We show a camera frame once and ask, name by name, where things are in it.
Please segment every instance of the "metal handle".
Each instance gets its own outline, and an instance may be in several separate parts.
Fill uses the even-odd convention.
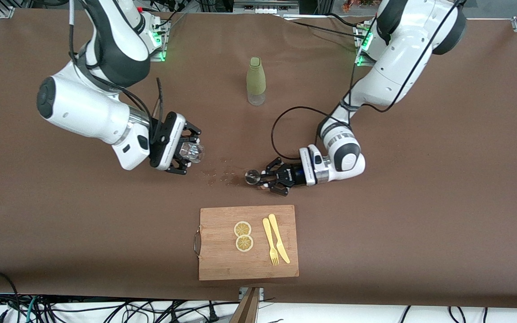
[[[195,250],[195,255],[197,255],[197,258],[201,258],[201,250],[199,250],[199,252],[197,252],[197,236],[201,236],[201,226],[199,225],[199,227],[197,228],[197,232],[195,232],[195,237],[194,237],[194,242],[193,242],[193,249]]]

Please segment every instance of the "cable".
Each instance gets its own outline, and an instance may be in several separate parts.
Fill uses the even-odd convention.
[[[129,321],[129,318],[132,317],[133,315],[135,315],[135,313],[145,315],[145,317],[147,317],[147,323],[149,322],[149,315],[147,315],[146,313],[143,313],[139,309],[133,310],[133,309],[129,309],[129,308],[125,307],[125,311],[123,312],[123,315],[121,315],[121,323],[127,323]]]
[[[174,311],[181,305],[183,305],[184,303],[186,303],[186,301],[173,301],[171,303],[171,306],[169,306],[157,319],[156,321],[154,321],[154,323],[160,323],[162,322],[164,319],[166,319],[166,317],[172,313],[174,313]]]
[[[154,10],[152,8],[142,8],[144,12],[161,12],[161,9],[157,8],[157,10]]]
[[[129,319],[131,319],[131,317],[132,317],[133,315],[135,315],[136,313],[140,313],[139,311],[140,311],[143,307],[147,306],[149,303],[150,303],[150,302],[144,303],[143,305],[139,306],[137,309],[132,310],[132,311],[133,311],[133,314],[128,314],[127,319],[126,319],[125,321],[123,321],[123,319],[121,319],[121,323],[128,323],[128,322],[129,322]]]
[[[179,12],[179,11],[178,11],[178,10],[175,10],[175,11],[171,14],[171,16],[170,16],[169,18],[167,18],[167,19],[166,19],[162,24],[155,25],[154,27],[155,27],[155,28],[158,28],[158,27],[161,27],[161,26],[165,25],[167,22],[171,21],[171,19],[173,18],[173,16],[174,16],[177,12]]]
[[[90,12],[87,9],[87,6],[86,6],[86,4],[84,2],[82,2],[81,0],[79,0],[79,2],[82,4],[83,8],[85,8],[87,12]],[[72,17],[70,16],[70,24],[69,24],[69,56],[71,57],[71,61],[73,63],[73,68],[74,68],[74,71],[75,71],[75,75],[79,75],[78,72],[77,72],[77,68],[76,68],[77,60],[75,58],[75,52],[74,52],[74,49],[73,49],[73,34],[74,34],[74,24],[72,24]],[[151,115],[150,115],[149,109],[145,105],[145,102],[143,102],[140,98],[138,98],[138,96],[136,96],[135,94],[133,94],[131,91],[127,90],[126,88],[123,88],[123,87],[121,87],[119,85],[113,84],[113,83],[111,83],[111,82],[109,82],[107,80],[101,79],[101,78],[99,78],[97,76],[94,76],[92,74],[91,74],[91,76],[93,76],[93,78],[95,80],[98,80],[99,82],[101,82],[101,83],[103,83],[103,84],[105,84],[105,85],[107,85],[109,87],[116,88],[117,90],[120,90],[121,92],[123,92],[123,94],[125,94],[127,96],[127,98],[129,98],[129,100],[131,100],[133,102],[133,104],[135,104],[137,106],[137,108],[139,108],[139,110],[141,110],[142,112],[145,112],[145,114],[148,117],[148,122],[149,122],[149,133],[152,133],[153,125],[152,125]]]
[[[350,104],[350,105],[352,104],[352,87],[354,86],[353,83],[355,81],[355,69],[357,66],[357,60],[359,59],[359,56],[362,53],[362,44],[364,44],[365,41],[367,41],[368,35],[370,34],[370,31],[372,30],[372,26],[374,26],[375,22],[376,22],[376,18],[374,18],[372,20],[370,26],[368,27],[368,31],[367,31],[366,35],[364,35],[363,41],[361,42],[360,49],[359,49],[358,53],[356,54],[354,63],[352,64],[351,87],[348,90],[348,104]],[[363,107],[363,106],[369,106],[371,108],[374,108],[375,110],[378,109],[378,108],[376,108],[376,106],[373,106],[372,104],[362,104],[360,107]],[[348,124],[351,124],[351,114],[350,113],[348,113]]]
[[[217,4],[216,1],[212,4],[204,4],[200,0],[195,0],[195,2],[198,2],[201,6],[207,6],[209,8],[209,10],[211,10],[211,6],[214,6],[215,4]]]
[[[332,29],[328,29],[328,28],[324,28],[324,27],[318,27],[318,26],[315,26],[315,25],[309,25],[309,24],[304,24],[303,22],[298,22],[298,21],[294,21],[294,20],[289,20],[290,22],[292,22],[293,24],[297,24],[297,25],[301,25],[301,26],[307,26],[307,27],[312,27],[312,28],[316,28],[316,29],[320,29],[322,31],[329,31],[331,33],[337,33],[337,34],[341,34],[341,35],[349,35],[350,37],[355,37],[355,38],[364,38],[362,35],[355,35],[355,34],[351,34],[351,33],[345,33],[344,31],[335,31],[335,30],[332,30]]]
[[[27,307],[27,317],[25,319],[25,323],[29,323],[31,321],[31,309],[33,309],[33,303],[35,303],[36,299],[37,296],[33,297],[31,299],[31,302],[29,302],[29,306]]]
[[[159,8],[159,7],[158,7],[158,4],[157,4],[154,0],[151,0],[151,1],[150,1],[150,6],[151,6],[151,7],[152,7],[152,6],[154,6],[155,8],[157,8],[158,12],[162,12],[162,11],[161,11],[161,8]]]
[[[450,10],[448,10],[448,12],[446,13],[446,15],[444,16],[444,18],[442,19],[442,21],[440,22],[440,24],[438,25],[438,27],[436,28],[436,30],[434,31],[434,33],[432,34],[432,37],[430,38],[430,40],[428,41],[428,44],[424,47],[424,51],[422,52],[422,54],[420,55],[420,57],[418,58],[418,60],[416,61],[416,63],[414,64],[414,66],[412,67],[412,70],[410,70],[410,73],[408,73],[408,76],[406,77],[406,80],[404,80],[404,82],[402,83],[402,86],[400,86],[400,90],[398,90],[398,94],[396,94],[396,97],[394,98],[394,100],[392,100],[392,103],[386,108],[386,109],[383,109],[383,110],[380,110],[378,108],[376,108],[375,106],[373,105],[367,105],[367,106],[370,106],[371,108],[375,109],[376,111],[380,112],[380,113],[384,113],[384,112],[388,112],[388,110],[390,110],[390,108],[392,108],[392,106],[394,106],[394,104],[396,103],[396,100],[398,100],[398,97],[400,96],[400,94],[402,93],[402,90],[404,90],[404,86],[406,86],[406,83],[408,83],[408,80],[410,80],[412,74],[414,73],[414,71],[416,70],[416,67],[418,67],[418,64],[420,63],[420,61],[422,60],[422,57],[424,57],[424,55],[426,54],[426,51],[429,49],[430,45],[432,45],[432,42],[434,41],[434,38],[436,37],[436,35],[438,34],[438,32],[440,31],[440,29],[442,28],[442,26],[444,25],[444,22],[446,22],[446,19],[448,19],[448,17],[450,16],[450,14],[454,11],[454,9],[460,5],[460,4],[465,4],[466,3],[466,0],[455,0],[454,1],[454,4],[452,4],[452,7],[450,8]]]
[[[209,318],[206,317],[203,313],[199,312],[198,310],[195,310],[195,312],[199,313],[199,315],[202,316],[205,319],[206,323],[210,322]]]
[[[151,310],[152,310],[152,311],[154,311],[153,303],[150,303],[150,304],[149,304],[149,306],[150,306]],[[153,312],[153,322],[154,322],[156,319],[157,319],[157,316],[156,316],[156,315],[155,315],[155,313]]]
[[[67,2],[69,2],[69,0],[59,0],[58,2],[55,2],[55,3],[45,2],[43,0],[33,0],[33,2],[37,2],[38,4],[43,4],[43,6],[57,7],[57,6],[63,6],[64,4],[67,4]]]
[[[215,306],[213,305],[213,302],[209,301],[209,323],[214,323],[219,320],[219,317],[217,316],[217,312],[215,312]]]
[[[408,311],[410,310],[411,305],[406,306],[406,309],[404,310],[404,313],[402,313],[402,317],[400,319],[400,323],[404,323],[404,320],[406,319],[406,314],[408,314]]]
[[[9,283],[11,288],[13,289],[13,294],[15,295],[15,301],[17,303],[17,310],[21,311],[21,303],[19,302],[19,293],[17,292],[17,288],[15,287],[15,284],[13,284],[13,281],[4,273],[0,272],[0,277],[5,278],[5,280]],[[20,321],[21,315],[17,314],[17,323]]]
[[[183,14],[181,14],[181,16],[179,17],[179,19],[177,19],[177,21],[175,21],[175,23],[174,23],[174,24],[172,24],[172,26],[171,26],[171,27],[169,27],[169,30],[173,29],[173,28],[174,28],[174,27],[179,23],[179,21],[181,21],[181,19],[183,19],[183,18],[184,18],[184,17],[186,17],[186,16],[187,16],[187,13],[183,13]]]
[[[153,137],[151,138],[151,142],[153,142],[154,139],[156,139],[156,137],[158,135],[158,131],[160,130],[161,125],[162,125],[162,109],[164,107],[164,104],[162,101],[162,85],[161,85],[160,78],[157,78],[157,87],[158,87],[158,99],[157,99],[157,101],[158,101],[158,122],[157,122],[157,127],[153,131]]]
[[[6,317],[7,313],[8,313],[8,311],[9,310],[5,310],[3,313],[1,313],[1,315],[0,315],[0,323],[4,323],[5,317]]]
[[[464,317],[464,312],[462,311],[462,307],[458,307],[458,311],[460,311],[460,315],[462,315],[462,323],[466,323],[466,317]],[[454,320],[455,323],[460,323],[458,322],[458,320],[456,319],[456,317],[454,317],[454,315],[452,314],[452,306],[448,306],[448,314],[450,315],[450,317],[452,317],[452,319]]]
[[[221,303],[215,303],[214,305],[227,305],[227,304],[238,304],[239,302],[221,302]],[[205,307],[209,307],[209,305],[203,305],[203,306],[199,306],[199,307],[195,307],[195,308],[192,308],[192,309],[181,309],[181,311],[183,310],[188,310],[186,311],[185,313],[179,315],[177,317],[177,319],[180,319],[181,317],[189,314],[189,313],[192,313],[194,311],[197,311],[197,310],[200,310],[200,309],[204,309]]]
[[[127,304],[129,304],[129,302],[125,302],[121,305],[119,305],[115,310],[113,310],[111,312],[111,314],[109,314],[109,316],[107,316],[107,318],[105,319],[105,321],[103,321],[103,323],[109,323],[111,322],[111,320],[113,319],[113,317],[115,317],[115,315],[117,315],[117,313],[123,308],[123,307],[126,307]]]
[[[82,310],[61,310],[61,309],[55,309],[54,311],[61,311],[61,312],[67,312],[67,313],[79,313],[79,312],[83,312],[83,311],[109,310],[109,309],[114,309],[114,308],[117,308],[117,307],[119,307],[119,305],[117,305],[117,306],[106,306],[106,307],[95,307],[95,308],[92,308],[92,309],[82,309]]]
[[[336,14],[336,13],[329,12],[329,13],[325,13],[324,15],[325,16],[332,16],[332,17],[338,19],[340,22],[342,22],[343,24],[345,24],[347,26],[356,27],[356,24],[351,24],[350,22],[348,22],[346,20],[343,20],[343,18],[341,16],[339,16],[338,14]]]
[[[317,112],[317,113],[320,113],[328,118],[331,118],[333,119],[334,121],[340,123],[341,125],[347,127],[348,129],[352,130],[351,126],[348,124],[348,123],[345,123],[345,122],[342,122],[340,121],[339,119],[336,119],[335,117],[331,116],[330,114],[327,114],[325,112],[322,112],[320,110],[317,110],[315,108],[310,108],[308,106],[295,106],[293,108],[290,108],[290,109],[287,109],[285,112],[282,112],[279,117],[275,120],[275,123],[273,123],[272,125],[272,129],[271,129],[271,145],[272,145],[272,149],[275,150],[275,153],[277,153],[277,155],[279,155],[280,157],[282,158],[285,158],[285,159],[288,159],[288,160],[300,160],[299,157],[287,157],[283,154],[281,154],[278,149],[276,149],[276,146],[275,146],[275,127],[276,127],[276,124],[279,122],[279,120],[285,115],[287,114],[288,112],[291,112],[293,110],[296,110],[296,109],[305,109],[305,110],[310,110],[310,111],[314,111],[314,112]]]
[[[317,1],[318,4],[316,5],[316,8],[314,8],[314,12],[312,14],[316,14],[318,12],[318,8],[320,8],[320,1]]]

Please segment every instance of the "clear glass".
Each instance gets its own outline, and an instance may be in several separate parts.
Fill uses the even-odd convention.
[[[264,100],[267,98],[266,91],[261,94],[251,94],[250,92],[246,92],[248,100],[252,105],[261,105],[264,103]]]
[[[196,143],[183,143],[179,155],[193,163],[201,163],[201,159],[205,157],[205,147]]]

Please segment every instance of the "black cable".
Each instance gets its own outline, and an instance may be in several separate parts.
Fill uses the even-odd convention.
[[[15,284],[13,284],[13,281],[4,273],[0,272],[0,277],[3,277],[11,286],[13,289],[13,294],[15,295],[15,301],[17,304],[17,310],[21,311],[21,303],[19,302],[19,293],[17,292],[17,288],[15,287]],[[20,321],[21,315],[17,314],[17,323]]]
[[[414,64],[414,66],[412,67],[412,70],[410,70],[410,73],[408,73],[408,76],[406,77],[406,80],[404,80],[404,82],[402,83],[402,86],[400,86],[400,90],[398,90],[398,94],[396,94],[396,97],[394,98],[394,100],[392,100],[392,103],[386,108],[386,109],[383,109],[383,110],[380,110],[378,108],[376,108],[375,106],[373,105],[367,105],[367,106],[370,106],[371,108],[375,109],[376,111],[380,112],[380,113],[384,113],[384,112],[388,112],[388,110],[390,110],[390,108],[392,108],[392,106],[394,106],[394,104],[396,103],[396,100],[398,100],[398,97],[400,96],[400,94],[402,93],[402,90],[404,90],[404,87],[406,86],[406,83],[408,83],[408,80],[410,80],[412,74],[414,73],[414,71],[416,70],[416,67],[418,67],[418,64],[420,63],[420,61],[422,60],[422,57],[424,57],[424,55],[426,54],[426,51],[429,49],[430,45],[432,45],[432,42],[434,41],[434,38],[436,37],[436,35],[438,34],[438,32],[440,31],[440,29],[442,28],[442,26],[444,25],[444,22],[446,22],[446,19],[448,19],[448,17],[450,16],[450,14],[454,11],[454,9],[460,5],[460,4],[465,4],[466,0],[455,0],[454,1],[454,4],[452,4],[452,7],[450,8],[450,10],[448,10],[448,12],[446,13],[446,15],[444,16],[444,18],[442,19],[442,21],[440,22],[440,24],[438,25],[438,27],[436,28],[436,30],[434,31],[434,33],[432,34],[432,37],[430,38],[430,40],[428,41],[428,44],[424,47],[424,51],[422,51],[422,54],[420,55],[420,57],[418,58],[418,60],[416,61],[416,63]]]
[[[157,78],[157,88],[158,88],[158,99],[157,99],[157,101],[158,101],[158,122],[157,122],[157,127],[153,131],[153,137],[151,138],[151,142],[153,142],[154,139],[157,137],[158,132],[162,125],[162,109],[164,107],[164,103],[162,101],[162,85],[161,85],[160,78]]]
[[[109,314],[109,316],[107,316],[105,318],[105,321],[103,321],[103,323],[109,323],[111,322],[111,320],[113,319],[113,317],[115,317],[115,315],[117,315],[117,313],[125,306],[127,306],[127,304],[129,304],[129,302],[124,302],[123,304],[117,306],[116,309],[114,309],[111,314]]]
[[[227,305],[227,304],[238,304],[239,302],[221,302],[221,303],[215,303],[215,305]],[[192,313],[194,311],[197,311],[197,310],[200,310],[200,309],[204,309],[205,307],[209,307],[209,305],[203,305],[203,306],[199,306],[199,307],[195,307],[195,308],[192,308],[192,309],[188,309],[188,311],[186,311],[185,313],[179,315],[177,317],[177,319],[180,319],[181,317],[189,314],[189,313]]]
[[[131,307],[135,307],[135,308],[139,308],[139,307],[138,307],[137,305],[135,305],[135,304],[129,304],[129,306],[131,306]],[[166,308],[166,309],[164,309],[164,310],[158,310],[158,309],[155,309],[155,308],[153,307],[153,305],[150,305],[150,307],[151,307],[151,309],[142,309],[142,310],[144,310],[144,311],[148,311],[148,312],[153,313],[153,314],[164,314],[164,313],[167,313],[167,311],[169,311],[169,308],[170,308],[170,307],[167,307],[167,308]]]
[[[376,22],[376,19],[373,19],[370,26],[368,27],[368,31],[366,33],[366,35],[364,35],[364,38],[361,42],[361,46],[365,43],[365,41],[367,41],[367,38],[368,38],[368,35],[370,34],[370,31],[372,30],[372,26],[374,26]],[[355,82],[355,69],[356,69],[356,66],[357,66],[357,61],[356,61],[356,57],[355,57],[355,62],[352,64],[352,72],[351,72],[351,87],[349,88],[348,90],[348,104],[352,104],[352,87],[354,86],[354,82]],[[375,110],[377,109],[376,106],[373,106],[372,104],[362,104],[360,107],[363,107],[363,106],[369,106],[371,108],[374,108]],[[351,124],[351,114],[350,112],[348,113],[348,124]]]
[[[1,315],[0,315],[0,323],[4,323],[5,317],[6,317],[7,313],[8,313],[8,311],[9,310],[5,310],[3,313],[1,313]]]
[[[154,322],[154,321],[156,320],[157,316],[156,316],[156,315],[155,315],[155,313],[154,313],[153,303],[151,302],[151,303],[149,304],[149,306],[151,307],[151,310],[153,311],[153,322]]]
[[[43,316],[45,317],[45,323],[49,323],[49,317],[47,316],[47,310],[43,306]]]
[[[145,317],[147,317],[147,323],[149,322],[149,315],[147,315],[147,313],[143,313],[142,311],[139,311],[137,313],[140,315],[145,315]]]
[[[37,2],[38,4],[43,4],[43,6],[56,7],[56,6],[63,6],[64,4],[68,4],[69,0],[59,0],[58,2],[45,2],[43,0],[33,0],[33,2]]]
[[[201,315],[202,317],[204,317],[204,318],[205,318],[205,322],[206,322],[206,323],[210,323],[209,318],[208,318],[208,317],[206,317],[203,313],[199,312],[198,310],[195,310],[195,312],[197,312],[199,315]]]
[[[457,306],[457,307],[458,307],[458,311],[460,311],[460,315],[462,315],[462,323],[466,323],[466,317],[464,316],[462,307],[459,307],[459,306]],[[454,317],[454,315],[452,314],[452,306],[448,306],[448,314],[450,315],[450,317],[452,317],[452,319],[454,320],[455,323],[460,323],[460,322],[458,322],[456,317]]]
[[[57,314],[55,314],[55,312],[54,312],[55,310],[53,309],[53,305],[48,300],[45,300],[43,302],[43,309],[44,309],[44,311],[46,313],[49,312],[49,316],[51,317],[51,321],[53,323],[57,323],[56,319],[59,320],[62,323],[67,323],[66,321],[61,319],[59,316],[57,316]]]
[[[406,309],[404,310],[404,313],[402,313],[402,317],[400,319],[400,323],[404,323],[404,320],[406,319],[406,314],[408,314],[408,311],[410,310],[411,305],[406,306]]]
[[[122,323],[128,323],[128,322],[129,322],[129,319],[131,319],[131,317],[132,317],[133,315],[135,315],[136,313],[140,313],[139,311],[140,311],[143,307],[147,306],[149,303],[150,303],[150,302],[144,303],[143,305],[139,306],[137,309],[135,309],[135,310],[131,310],[131,311],[133,311],[133,313],[132,313],[132,314],[129,314],[129,316],[127,316],[127,319],[126,319],[124,322],[123,322],[123,320],[121,320],[121,322],[122,322]]]
[[[332,30],[332,29],[328,29],[328,28],[324,28],[324,27],[318,27],[318,26],[315,26],[315,25],[309,25],[309,24],[304,24],[303,22],[298,22],[298,21],[294,21],[294,20],[289,20],[290,22],[292,22],[293,24],[297,24],[297,25],[301,25],[301,26],[307,26],[307,27],[312,27],[312,28],[316,28],[316,29],[320,29],[322,31],[329,31],[331,33],[337,33],[337,34],[341,34],[341,35],[349,35],[350,37],[355,37],[355,38],[364,38],[363,35],[355,35],[355,34],[351,34],[351,33],[345,33],[344,31],[335,31],[335,30]]]
[[[324,15],[325,16],[332,16],[332,17],[338,19],[340,22],[342,22],[343,24],[345,24],[347,26],[356,27],[356,24],[351,24],[350,22],[348,22],[346,20],[343,20],[343,18],[341,16],[339,16],[338,14],[336,14],[336,13],[329,12],[329,13],[325,13]]]
[[[340,121],[339,119],[336,119],[335,117],[331,116],[330,114],[327,114],[327,113],[324,113],[320,110],[317,110],[315,108],[310,108],[308,106],[295,106],[293,108],[290,108],[290,109],[287,109],[285,112],[282,112],[279,117],[275,120],[275,123],[273,123],[272,125],[272,129],[271,129],[271,145],[272,145],[272,149],[275,150],[275,153],[277,153],[277,155],[279,155],[280,157],[282,158],[285,158],[285,159],[288,159],[288,160],[300,160],[299,157],[287,157],[283,154],[281,154],[278,149],[276,149],[276,146],[275,146],[275,127],[276,127],[276,124],[279,122],[279,120],[285,115],[287,114],[288,112],[291,112],[293,110],[296,110],[296,109],[305,109],[305,110],[310,110],[310,111],[314,111],[314,112],[317,112],[317,113],[320,113],[328,118],[331,118],[333,119],[334,121],[342,124],[343,126],[347,127],[348,129],[352,130],[351,129],[351,126],[348,124],[348,123],[344,123],[342,121]]]
[[[173,301],[173,303],[171,304],[171,306],[169,306],[164,313],[162,313],[156,321],[154,321],[154,323],[160,323],[162,322],[164,319],[166,319],[166,317],[168,317],[168,315],[170,315],[171,313],[174,313],[174,311],[181,305],[183,305],[184,303],[186,303],[186,301]]]
[[[76,68],[77,59],[75,58],[75,53],[74,53],[74,49],[73,49],[73,35],[74,35],[74,26],[69,25],[69,56],[71,57],[71,61],[73,63],[75,75],[79,75],[77,72],[77,68]],[[106,84],[109,87],[116,88],[117,90],[120,90],[121,92],[123,92],[123,94],[125,94],[127,96],[127,98],[129,98],[129,100],[131,100],[133,102],[133,104],[135,104],[137,106],[137,108],[139,108],[139,110],[142,110],[143,112],[146,113],[146,115],[148,117],[148,121],[149,121],[149,133],[151,133],[151,131],[153,131],[151,115],[149,112],[149,108],[147,108],[147,106],[145,105],[145,102],[143,102],[140,98],[138,98],[138,96],[136,96],[135,94],[133,94],[131,91],[127,90],[126,88],[113,84],[107,80],[98,78],[92,74],[91,74],[91,76],[93,76],[93,78],[98,80],[99,82]]]
[[[217,312],[215,312],[215,306],[213,305],[213,302],[209,301],[209,322],[214,323],[219,320],[219,317],[217,316]]]
[[[61,311],[61,312],[68,312],[68,313],[78,313],[78,312],[83,312],[83,311],[109,310],[109,309],[114,309],[114,308],[117,308],[117,307],[119,307],[119,305],[117,305],[117,306],[106,306],[106,307],[95,307],[95,308],[92,308],[92,309],[82,309],[82,310],[54,309],[53,311]]]
[[[171,14],[171,16],[170,16],[169,18],[165,19],[165,21],[164,21],[162,24],[155,25],[154,27],[155,27],[155,28],[158,28],[158,27],[161,27],[161,26],[165,25],[167,22],[171,21],[171,19],[173,18],[173,16],[174,16],[177,12],[179,12],[179,11],[178,11],[178,10],[175,10],[175,11]]]
[[[204,4],[204,3],[200,2],[200,0],[195,0],[195,1],[196,1],[196,2],[198,2],[199,4],[201,4],[202,6],[207,6],[207,7],[208,7],[209,12],[210,12],[210,10],[211,10],[211,6],[214,6],[215,4],[217,4],[217,2],[216,2],[216,1],[215,1],[214,3],[212,3],[212,4]]]

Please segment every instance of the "lemon slice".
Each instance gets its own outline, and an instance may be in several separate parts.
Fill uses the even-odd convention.
[[[249,235],[241,235],[237,238],[234,243],[237,246],[238,251],[247,252],[253,248],[253,239]]]
[[[250,224],[246,221],[241,221],[234,225],[234,234],[237,237],[240,237],[241,235],[250,235],[250,232],[252,229],[250,228]]]

